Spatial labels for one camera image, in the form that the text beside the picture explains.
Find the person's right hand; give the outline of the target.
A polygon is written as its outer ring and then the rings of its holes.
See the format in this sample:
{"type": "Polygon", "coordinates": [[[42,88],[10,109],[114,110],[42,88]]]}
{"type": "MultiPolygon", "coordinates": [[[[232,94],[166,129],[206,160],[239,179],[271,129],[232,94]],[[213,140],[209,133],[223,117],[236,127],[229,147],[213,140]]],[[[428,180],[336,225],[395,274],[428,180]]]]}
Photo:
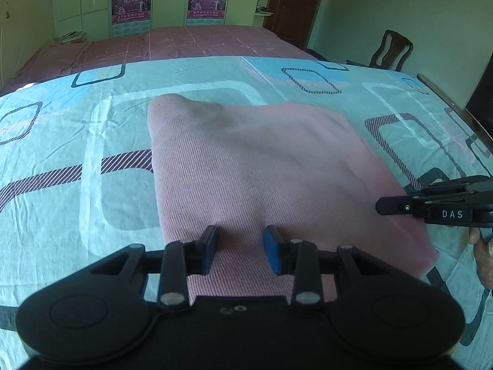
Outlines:
{"type": "Polygon", "coordinates": [[[492,240],[485,243],[478,228],[470,228],[469,243],[473,245],[476,273],[480,283],[487,289],[493,289],[492,240]]]}

